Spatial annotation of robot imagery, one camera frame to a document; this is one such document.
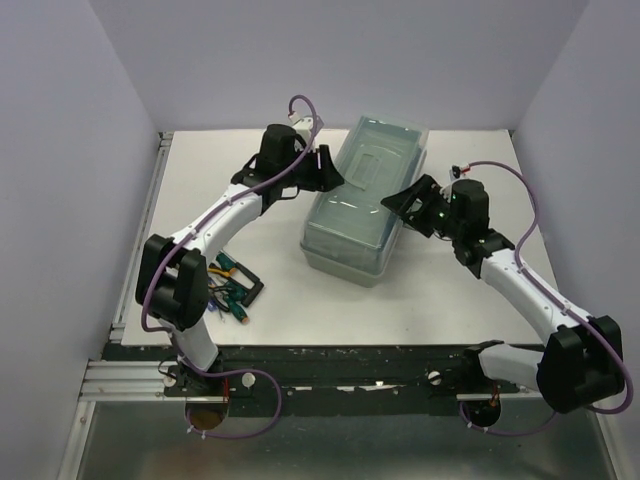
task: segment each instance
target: translucent plastic container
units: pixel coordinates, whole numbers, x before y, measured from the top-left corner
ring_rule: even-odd
[[[319,194],[305,221],[300,246],[309,265],[365,287],[376,284],[401,228],[380,200],[416,179],[428,133],[413,123],[360,118],[335,159],[344,185]]]

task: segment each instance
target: white wall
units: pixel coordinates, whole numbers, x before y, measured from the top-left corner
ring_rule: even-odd
[[[331,126],[515,128],[587,0],[91,3],[162,129],[262,126],[300,92]]]
[[[640,383],[640,3],[592,0],[514,137],[561,290],[623,330]],[[640,451],[640,400],[619,422]],[[640,471],[640,459],[636,459]]]
[[[157,147],[85,0],[0,2],[0,477],[55,478]]]

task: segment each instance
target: purple cable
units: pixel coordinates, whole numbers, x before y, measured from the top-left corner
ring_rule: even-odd
[[[527,189],[527,193],[529,194],[529,199],[531,200],[531,206],[533,207],[533,214],[534,214],[533,215],[533,222],[531,223],[531,226],[528,228],[528,230],[525,232],[525,234],[522,236],[522,238],[520,239],[520,241],[518,241],[518,243],[516,245],[516,249],[515,249],[515,252],[514,252],[516,265],[518,266],[518,269],[522,272],[522,274],[525,276],[525,278],[527,280],[529,280],[529,282],[531,282],[531,284],[534,287],[536,287],[536,289],[538,289],[538,291],[540,291],[540,293],[542,293],[545,297],[547,297],[547,299],[549,299],[550,302],[552,302],[558,308],[564,308],[564,304],[560,300],[558,300],[558,298],[556,298],[556,296],[553,294],[553,292],[551,292],[549,289],[547,289],[533,275],[531,275],[531,273],[527,270],[527,268],[523,268],[523,263],[522,263],[522,257],[520,255],[520,250],[522,250],[522,246],[529,239],[529,237],[531,236],[531,234],[535,230],[536,226],[538,225],[538,219],[539,219],[538,203],[537,203],[536,198],[535,198],[535,196],[533,194],[533,190],[531,189],[531,186],[528,184],[528,182],[522,176],[522,174],[520,174],[520,172],[518,172],[517,170],[515,170],[515,169],[511,168],[510,166],[505,165],[503,163],[492,162],[492,161],[479,161],[479,162],[470,163],[469,167],[476,167],[476,166],[480,166],[480,165],[491,165],[491,166],[503,168],[503,169],[509,171],[510,173],[515,175],[518,178],[518,180],[520,180],[520,182],[522,182],[522,184]],[[620,358],[620,355],[618,355],[618,353],[609,344],[609,342],[607,342],[607,340],[593,326],[591,326],[591,324],[589,324],[589,322],[586,319],[580,317],[580,315],[578,315],[577,313],[573,312],[572,310],[568,310],[567,311],[567,315],[571,319],[575,320],[580,325],[582,325],[589,332],[589,334],[591,336],[593,336],[596,340],[598,340],[598,342],[600,342],[600,344],[604,347],[604,349],[607,351],[607,353],[611,356],[611,358],[613,359],[613,361],[616,364],[616,366],[620,369],[620,372],[622,373],[622,376],[624,377],[624,381],[625,381],[625,384],[626,384],[626,387],[627,387],[627,389],[626,389],[626,397],[625,397],[624,401],[619,406],[617,406],[615,408],[612,408],[612,409],[604,409],[604,408],[598,408],[598,407],[593,407],[593,406],[590,406],[590,407],[587,407],[587,408],[589,410],[591,410],[592,412],[599,413],[599,414],[602,414],[602,415],[615,415],[615,414],[624,412],[627,408],[629,408],[629,405],[631,405],[631,402],[633,402],[634,389],[633,389],[633,380],[631,379],[631,373],[629,372],[629,370],[625,366],[624,362]]]
[[[529,435],[535,435],[536,433],[540,433],[543,430],[549,428],[558,419],[558,414],[556,412],[553,412],[546,422],[544,422],[542,425],[536,428],[532,428],[531,430],[527,430],[524,432],[508,432],[506,430],[488,429],[488,428],[479,427],[478,425],[474,425],[473,423],[471,423],[471,420],[469,420],[469,416],[467,412],[468,412],[467,405],[464,402],[460,402],[460,405],[458,406],[458,413],[460,414],[460,417],[462,418],[462,420],[464,420],[464,423],[467,424],[467,428],[470,428],[477,432],[488,433],[489,435],[495,435],[496,437],[526,437]]]
[[[168,329],[168,328],[165,328],[165,327],[150,327],[147,324],[147,316],[149,315],[149,305],[151,303],[151,296],[153,294],[153,291],[155,290],[156,285],[158,284],[158,280],[160,280],[160,277],[162,276],[162,273],[164,272],[165,268],[167,267],[167,265],[169,264],[169,262],[171,261],[173,256],[178,251],[180,251],[180,249],[182,247],[184,247],[194,237],[194,235],[202,229],[202,227],[209,220],[211,220],[215,215],[220,213],[220,211],[223,208],[225,208],[228,204],[232,204],[234,202],[237,202],[240,198],[244,197],[245,195],[248,195],[249,193],[253,193],[253,192],[256,192],[258,190],[261,190],[261,189],[263,189],[265,187],[268,187],[269,185],[272,185],[273,183],[277,182],[278,180],[283,178],[285,175],[288,175],[289,172],[291,172],[294,168],[296,168],[300,164],[300,162],[302,162],[302,160],[307,155],[307,153],[309,153],[309,150],[311,149],[311,145],[313,144],[316,136],[318,135],[318,131],[320,130],[320,127],[319,127],[320,124],[319,124],[319,121],[318,121],[318,114],[316,112],[316,109],[315,109],[313,103],[311,103],[311,100],[309,100],[304,95],[295,95],[295,96],[293,96],[291,98],[291,100],[289,101],[289,114],[293,113],[293,104],[294,104],[294,102],[296,100],[302,100],[303,102],[305,102],[307,104],[307,106],[309,107],[309,110],[311,110],[311,117],[313,119],[313,126],[311,128],[311,136],[309,138],[309,141],[307,142],[307,145],[305,145],[304,149],[302,150],[302,152],[300,152],[300,154],[293,161],[293,163],[291,165],[289,165],[287,168],[285,168],[282,172],[280,172],[277,175],[271,177],[269,180],[266,180],[266,181],[254,186],[254,187],[248,188],[247,190],[244,190],[241,193],[238,193],[238,194],[234,195],[233,197],[231,197],[229,199],[228,203],[222,203],[222,204],[218,205],[218,207],[216,207],[213,210],[211,210],[211,212],[209,212],[209,214],[207,214],[195,226],[194,232],[185,235],[185,237],[180,242],[178,242],[169,251],[167,256],[158,265],[158,269],[154,273],[153,278],[151,279],[151,282],[149,283],[149,287],[147,289],[147,293],[146,293],[146,295],[144,297],[144,301],[142,302],[141,322],[142,322],[142,329],[145,332],[150,332],[150,333],[151,332],[166,332],[168,334],[171,333],[171,330]],[[273,376],[271,376],[269,373],[267,373],[265,371],[251,369],[251,368],[249,368],[249,369],[241,369],[241,370],[230,370],[228,372],[222,372],[222,373],[209,373],[209,372],[206,372],[204,370],[201,370],[201,369],[197,368],[193,363],[191,363],[191,361],[184,356],[184,352],[181,351],[181,349],[178,347],[177,343],[175,343],[173,341],[173,339],[171,339],[171,343],[174,346],[174,348],[177,350],[178,354],[182,357],[182,362],[184,364],[186,364],[189,368],[191,368],[193,371],[195,371],[196,373],[198,373],[199,375],[201,375],[203,377],[207,377],[207,378],[224,378],[224,377],[229,377],[229,376],[232,376],[232,375],[238,375],[238,374],[244,374],[244,373],[254,373],[254,374],[261,375],[261,376],[267,378],[269,381],[271,381],[271,383],[273,383],[273,386],[276,389],[276,395],[278,397],[278,405],[276,407],[276,411],[275,411],[273,417],[271,418],[271,420],[269,421],[269,423],[267,423],[267,425],[265,425],[261,429],[255,431],[255,432],[252,432],[252,433],[239,434],[239,435],[215,434],[215,433],[210,433],[210,432],[206,432],[206,431],[202,432],[200,430],[194,429],[196,432],[200,433],[201,435],[204,434],[205,436],[212,437],[212,438],[241,439],[241,438],[250,438],[250,437],[255,437],[257,435],[260,435],[261,433],[264,433],[265,431],[270,429],[273,425],[275,425],[275,423],[278,421],[278,418],[280,416],[280,411],[282,410],[282,391],[280,390],[280,386],[278,385],[278,382],[276,381],[276,379],[273,378]],[[193,429],[193,426],[191,425],[191,422],[190,422],[190,417],[191,417],[191,413],[189,411],[187,411],[187,421],[189,421],[189,425]]]

